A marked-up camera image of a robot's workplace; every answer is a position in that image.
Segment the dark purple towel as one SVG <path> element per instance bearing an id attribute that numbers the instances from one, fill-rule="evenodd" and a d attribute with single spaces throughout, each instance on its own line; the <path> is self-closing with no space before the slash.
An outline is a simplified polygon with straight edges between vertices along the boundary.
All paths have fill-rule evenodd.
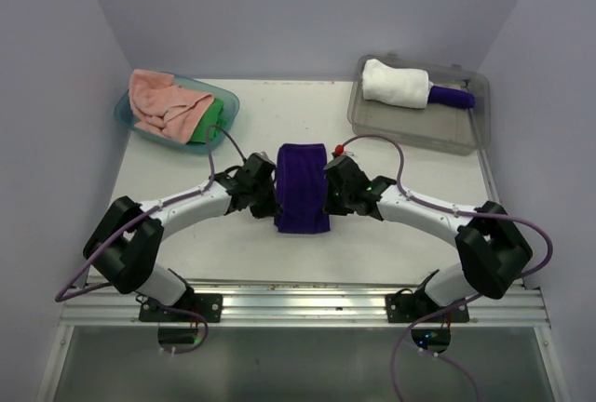
<path id="1" fill-rule="evenodd" d="M 331 230 L 324 211 L 327 151 L 322 143 L 284 143 L 278 149 L 276 199 L 280 212 L 275 225 L 280 233 L 319 235 Z"/>

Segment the pink towel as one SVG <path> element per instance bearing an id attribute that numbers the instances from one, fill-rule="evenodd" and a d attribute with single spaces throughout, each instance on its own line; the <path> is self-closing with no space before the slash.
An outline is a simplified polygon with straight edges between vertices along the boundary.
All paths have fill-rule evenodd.
<path id="1" fill-rule="evenodd" d="M 135 127 L 180 144 L 191 140 L 214 101 L 212 93 L 177 85 L 173 74 L 135 69 L 129 79 Z"/>

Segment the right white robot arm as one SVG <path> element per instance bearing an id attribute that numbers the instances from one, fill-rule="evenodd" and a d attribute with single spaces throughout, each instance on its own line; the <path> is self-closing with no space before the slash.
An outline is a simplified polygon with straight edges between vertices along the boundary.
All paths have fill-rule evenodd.
<path id="1" fill-rule="evenodd" d="M 355 165 L 325 167 L 324 175 L 328 213 L 404 224 L 456 249 L 459 263 L 431 273 L 416 290 L 414 308 L 425 320 L 438 319 L 448 305 L 475 294 L 501 299 L 533 257 L 520 230 L 494 201 L 475 208 L 452 205 L 443 212 L 414 202 L 388 177 L 369 179 Z"/>

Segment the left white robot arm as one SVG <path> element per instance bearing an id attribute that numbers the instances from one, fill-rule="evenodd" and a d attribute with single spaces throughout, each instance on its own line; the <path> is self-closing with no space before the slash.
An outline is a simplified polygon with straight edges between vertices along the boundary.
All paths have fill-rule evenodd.
<path id="1" fill-rule="evenodd" d="M 193 312 L 194 299 L 180 276 L 157 263 L 160 245 L 192 225 L 245 208 L 256 219 L 275 215 L 276 167 L 252 160 L 166 199 L 116 199 L 85 245 L 84 258 L 118 292 L 155 300 L 169 318 L 184 320 Z"/>

